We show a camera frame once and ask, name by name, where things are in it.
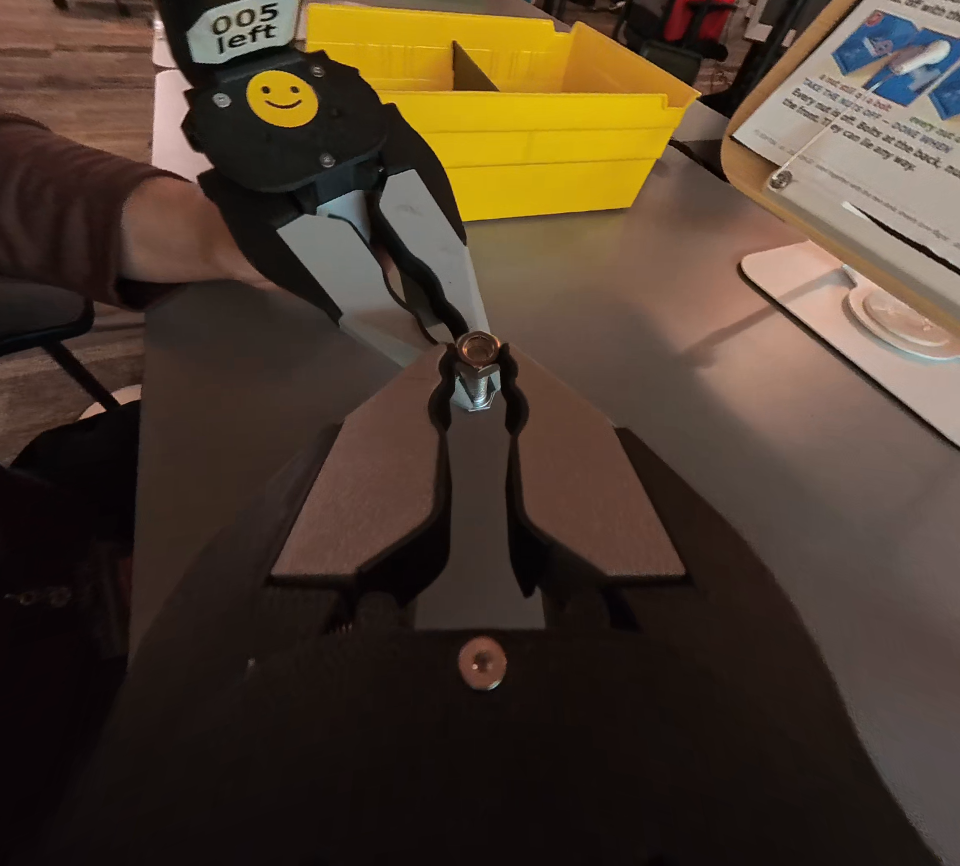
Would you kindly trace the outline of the steel hex bolt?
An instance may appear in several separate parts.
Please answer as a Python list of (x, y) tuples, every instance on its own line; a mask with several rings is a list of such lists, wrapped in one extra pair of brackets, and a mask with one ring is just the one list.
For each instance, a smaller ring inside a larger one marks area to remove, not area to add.
[(453, 364), (454, 388), (450, 403), (467, 413), (490, 410), (500, 390), (500, 368), (497, 363), (475, 368), (457, 360)]

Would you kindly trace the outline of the yellow plastic bin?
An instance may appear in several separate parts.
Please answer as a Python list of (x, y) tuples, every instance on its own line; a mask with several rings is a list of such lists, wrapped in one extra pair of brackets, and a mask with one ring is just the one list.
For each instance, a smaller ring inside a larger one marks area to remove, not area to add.
[(629, 208), (700, 96), (582, 22), (311, 4), (306, 48), (397, 107), (464, 222)]

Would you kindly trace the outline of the black padded chair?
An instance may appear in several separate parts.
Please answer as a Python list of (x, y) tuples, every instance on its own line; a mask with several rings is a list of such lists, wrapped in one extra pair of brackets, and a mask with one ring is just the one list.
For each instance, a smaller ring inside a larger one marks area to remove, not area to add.
[(108, 412), (120, 408), (120, 401), (66, 345), (90, 333), (94, 321), (94, 302), (87, 297), (49, 285), (1, 281), (1, 357), (41, 350)]

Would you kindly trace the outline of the wooden display board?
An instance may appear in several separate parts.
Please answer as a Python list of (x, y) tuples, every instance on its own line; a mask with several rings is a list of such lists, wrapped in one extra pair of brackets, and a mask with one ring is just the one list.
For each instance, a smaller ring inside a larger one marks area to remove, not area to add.
[(954, 331), (958, 26), (958, 0), (832, 0), (721, 152), (736, 189)]

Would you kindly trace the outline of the person's left forearm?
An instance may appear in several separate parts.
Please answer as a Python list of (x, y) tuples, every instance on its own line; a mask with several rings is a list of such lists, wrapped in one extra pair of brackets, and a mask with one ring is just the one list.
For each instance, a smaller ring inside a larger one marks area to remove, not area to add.
[(141, 310), (179, 284), (122, 273), (122, 216), (134, 191), (167, 171), (1, 116), (1, 277)]

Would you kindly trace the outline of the white stand base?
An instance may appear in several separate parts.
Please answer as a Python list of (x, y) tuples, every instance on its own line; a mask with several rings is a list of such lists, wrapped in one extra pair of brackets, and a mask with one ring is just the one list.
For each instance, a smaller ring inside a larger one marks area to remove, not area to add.
[(756, 252), (744, 277), (954, 447), (959, 446), (959, 359), (934, 361), (883, 344), (847, 308), (858, 285), (877, 284), (816, 244)]

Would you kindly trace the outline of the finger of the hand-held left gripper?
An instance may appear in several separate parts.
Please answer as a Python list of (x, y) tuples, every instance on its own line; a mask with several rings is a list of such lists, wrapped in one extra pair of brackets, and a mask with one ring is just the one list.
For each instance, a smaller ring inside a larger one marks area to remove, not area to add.
[(490, 330), (469, 249), (417, 171), (386, 178), (370, 201), (370, 227), (398, 275), (403, 307), (431, 337)]
[(385, 276), (368, 212), (300, 215), (279, 237), (339, 308), (342, 332), (400, 367), (436, 346)]

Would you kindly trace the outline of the printed instruction sheet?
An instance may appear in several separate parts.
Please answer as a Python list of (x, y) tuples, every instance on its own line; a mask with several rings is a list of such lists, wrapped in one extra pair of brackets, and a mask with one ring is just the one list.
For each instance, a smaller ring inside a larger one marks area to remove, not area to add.
[[(942, 260), (958, 260), (959, 0), (832, 0), (798, 34), (731, 139), (791, 187), (838, 198)], [(938, 65), (892, 77), (892, 58), (947, 40)]]

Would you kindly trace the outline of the round white stand foot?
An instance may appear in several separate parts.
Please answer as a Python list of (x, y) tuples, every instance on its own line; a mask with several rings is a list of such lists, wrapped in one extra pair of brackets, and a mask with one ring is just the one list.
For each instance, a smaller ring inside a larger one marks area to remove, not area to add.
[(957, 335), (876, 285), (850, 289), (846, 307), (864, 331), (900, 353), (942, 362), (959, 359)]

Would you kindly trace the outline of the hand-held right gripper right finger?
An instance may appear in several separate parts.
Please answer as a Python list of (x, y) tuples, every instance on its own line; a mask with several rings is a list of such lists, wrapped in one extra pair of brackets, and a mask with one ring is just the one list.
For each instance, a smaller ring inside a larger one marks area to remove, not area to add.
[(518, 348), (499, 354), (510, 565), (523, 596), (681, 581), (687, 569), (611, 421)]

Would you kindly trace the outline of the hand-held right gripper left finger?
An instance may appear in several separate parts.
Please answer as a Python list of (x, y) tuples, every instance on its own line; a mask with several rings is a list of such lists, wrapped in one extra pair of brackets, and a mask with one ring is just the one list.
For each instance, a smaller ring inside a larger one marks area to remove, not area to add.
[(453, 353), (436, 345), (343, 421), (270, 570), (408, 604), (450, 556)]

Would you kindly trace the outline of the person's dark jacket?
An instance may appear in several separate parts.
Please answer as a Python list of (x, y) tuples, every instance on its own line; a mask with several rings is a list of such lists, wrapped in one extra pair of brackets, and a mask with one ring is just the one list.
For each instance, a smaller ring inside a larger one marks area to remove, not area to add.
[(1, 848), (26, 860), (126, 670), (140, 401), (2, 467)]

